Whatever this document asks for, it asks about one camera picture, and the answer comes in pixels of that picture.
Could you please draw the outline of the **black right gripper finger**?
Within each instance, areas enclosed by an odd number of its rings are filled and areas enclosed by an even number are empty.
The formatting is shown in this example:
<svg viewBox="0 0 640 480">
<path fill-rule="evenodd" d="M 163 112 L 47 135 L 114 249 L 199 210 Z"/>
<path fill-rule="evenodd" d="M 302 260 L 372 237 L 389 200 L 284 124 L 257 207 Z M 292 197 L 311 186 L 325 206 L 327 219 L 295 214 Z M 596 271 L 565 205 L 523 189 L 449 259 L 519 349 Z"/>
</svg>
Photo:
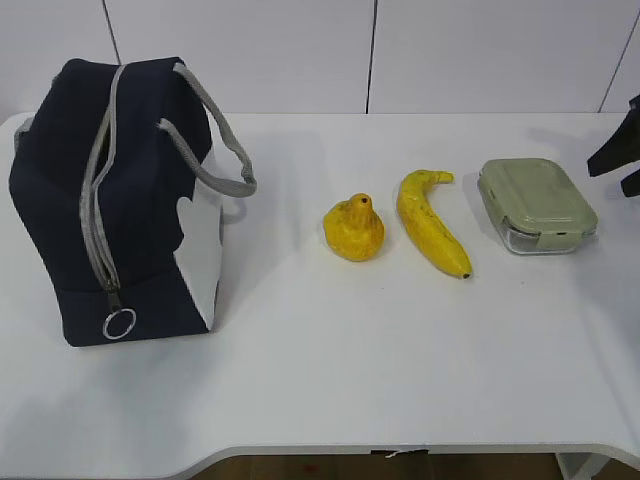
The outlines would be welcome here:
<svg viewBox="0 0 640 480">
<path fill-rule="evenodd" d="M 639 96 L 629 101 L 629 111 L 611 138 L 587 161 L 591 177 L 600 176 L 639 160 Z"/>
<path fill-rule="evenodd" d="M 640 172 L 634 172 L 621 182 L 621 190 L 625 197 L 633 198 L 640 195 Z"/>
</svg>

